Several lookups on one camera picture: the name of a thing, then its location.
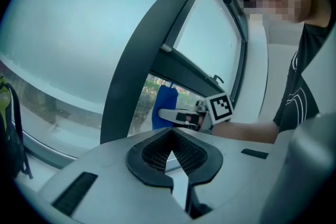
white surface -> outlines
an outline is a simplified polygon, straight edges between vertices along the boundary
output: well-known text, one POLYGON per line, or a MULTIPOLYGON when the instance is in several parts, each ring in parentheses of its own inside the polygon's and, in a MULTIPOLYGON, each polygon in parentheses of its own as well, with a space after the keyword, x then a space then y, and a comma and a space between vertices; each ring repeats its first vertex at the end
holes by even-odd
POLYGON ((173 179, 174 188, 172 195, 179 206, 184 209, 188 190, 188 176, 182 170, 182 168, 168 172, 166 175, 173 179))
POLYGON ((290 61, 298 46, 268 44, 268 80, 258 122, 272 121, 284 94, 290 61))
POLYGON ((263 104, 268 69, 265 30, 260 21, 248 19, 247 59, 244 79, 232 122, 255 123, 263 104))
POLYGON ((336 27, 306 67, 302 77, 314 96, 320 113, 336 111, 336 27))
POLYGON ((0 52, 41 91, 102 113, 124 47, 155 1, 12 0, 0 52))
POLYGON ((265 165, 264 159, 242 154, 243 149, 249 148, 269 153, 274 147, 273 144, 268 143, 239 141, 189 129, 181 128, 181 130, 215 146, 223 156, 223 164, 212 181, 195 187, 199 200, 212 208, 217 208, 220 204, 230 201, 265 165))
POLYGON ((129 149, 152 135, 147 132, 100 145, 65 167, 39 193, 52 202, 82 172, 93 173, 98 175, 97 180, 74 211, 74 220, 130 223, 136 216, 138 223, 145 223, 150 216, 153 223, 160 223, 159 219, 161 223, 176 223, 177 219, 187 223, 190 218, 173 199, 170 189, 146 186, 125 163, 129 149), (170 215, 167 208, 175 214, 170 215))
POLYGON ((28 155, 28 160, 34 178, 29 179, 27 175, 19 173, 16 181, 25 184, 35 192, 39 192, 43 185, 51 179, 59 169, 56 169, 31 155, 28 155))
MULTIPOLYGON (((194 220, 195 223, 230 223, 230 224, 244 224, 244 223, 268 223, 261 222, 260 215, 265 207, 266 199, 276 182, 281 167, 286 157, 288 144, 292 137, 293 131, 285 131, 278 135, 274 145, 270 145, 271 149, 266 160, 263 160, 263 165, 260 169, 255 170, 254 173, 246 174, 248 180, 238 192, 233 194, 232 190, 228 188, 230 185, 223 184, 223 181, 217 181, 216 187, 213 189, 214 196, 217 196, 219 206, 215 207, 211 214, 194 220), (226 190, 233 196, 226 200, 226 190)), ((209 201, 215 200, 212 193, 208 194, 209 201)))
POLYGON ((267 23, 269 24, 268 43, 293 45, 295 47, 299 45, 304 23, 293 24, 278 20, 267 20, 267 23))

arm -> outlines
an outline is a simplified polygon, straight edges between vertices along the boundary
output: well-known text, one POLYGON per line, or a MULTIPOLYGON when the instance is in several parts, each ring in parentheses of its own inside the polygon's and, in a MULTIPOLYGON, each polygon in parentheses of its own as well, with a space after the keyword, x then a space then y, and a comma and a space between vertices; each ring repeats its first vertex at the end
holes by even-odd
POLYGON ((282 96, 280 107, 273 121, 266 123, 235 123, 221 122, 217 124, 212 134, 224 138, 245 140, 253 142, 271 143, 273 144, 279 134, 279 126, 282 120, 283 111, 286 107, 288 94, 291 90, 292 80, 295 74, 296 53, 294 54, 287 75, 287 83, 284 95, 282 96))
POLYGON ((221 122, 214 127, 212 134, 236 140, 273 144, 279 129, 274 122, 252 124, 221 122))

man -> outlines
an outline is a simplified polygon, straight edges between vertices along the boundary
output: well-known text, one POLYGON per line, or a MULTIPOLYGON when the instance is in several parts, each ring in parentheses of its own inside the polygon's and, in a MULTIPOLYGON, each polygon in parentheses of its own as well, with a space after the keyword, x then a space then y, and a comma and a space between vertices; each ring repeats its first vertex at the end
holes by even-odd
POLYGON ((213 135, 264 143, 274 143, 277 135, 295 129, 318 112, 316 102, 301 74, 317 54, 334 23, 329 0, 239 0, 246 13, 268 14, 279 20, 304 22, 299 49, 292 58, 287 84, 275 118, 269 123, 222 122, 213 135))

hand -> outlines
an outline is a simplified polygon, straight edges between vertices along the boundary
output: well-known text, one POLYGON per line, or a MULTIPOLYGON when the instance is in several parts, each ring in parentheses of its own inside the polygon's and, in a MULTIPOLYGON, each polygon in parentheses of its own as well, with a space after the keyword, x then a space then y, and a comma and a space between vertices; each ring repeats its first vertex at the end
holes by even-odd
MULTIPOLYGON (((186 121, 190 122, 191 121, 191 116, 187 116, 186 117, 186 121)), ((203 124, 203 121, 204 121, 204 117, 202 115, 199 115, 198 117, 198 130, 201 128, 202 124, 203 124)))

window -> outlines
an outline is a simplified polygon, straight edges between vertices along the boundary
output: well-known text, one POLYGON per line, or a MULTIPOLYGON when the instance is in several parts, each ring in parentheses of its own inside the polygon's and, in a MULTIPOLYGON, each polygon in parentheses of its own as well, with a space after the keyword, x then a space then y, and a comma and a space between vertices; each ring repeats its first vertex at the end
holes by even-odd
MULTIPOLYGON (((148 75, 139 97, 138 104, 136 106, 137 108, 134 112, 129 135, 152 130, 152 112, 156 96, 158 94, 157 92, 159 91, 161 85, 170 87, 171 83, 151 74, 148 75)), ((199 95, 185 90, 175 84, 172 87, 176 88, 179 94, 176 104, 177 109, 192 110, 195 107, 196 101, 203 99, 199 95)))
MULTIPOLYGON (((99 145, 114 71, 155 1, 11 1, 0 27, 0 72, 18 93, 27 135, 73 157, 99 145)), ((197 0, 174 46, 210 77, 220 76, 224 90, 234 81, 239 59, 239 38, 229 16, 219 0, 197 0)), ((164 84, 171 82, 148 74, 128 136, 152 130, 153 106, 164 84)), ((203 98, 177 84, 172 87, 179 94, 178 109, 192 110, 203 98)))
MULTIPOLYGON (((64 154, 79 157, 99 145, 101 113, 64 103, 38 90, 0 62, 1 72, 13 85, 21 103, 24 131, 45 145, 64 154)), ((152 109, 161 85, 170 82, 148 75, 134 112, 129 136, 152 130, 152 109)), ((176 108, 194 109, 203 98, 177 85, 176 108)))
POLYGON ((196 0, 174 47, 210 77, 218 75, 226 92, 234 81, 241 39, 221 0, 196 0))

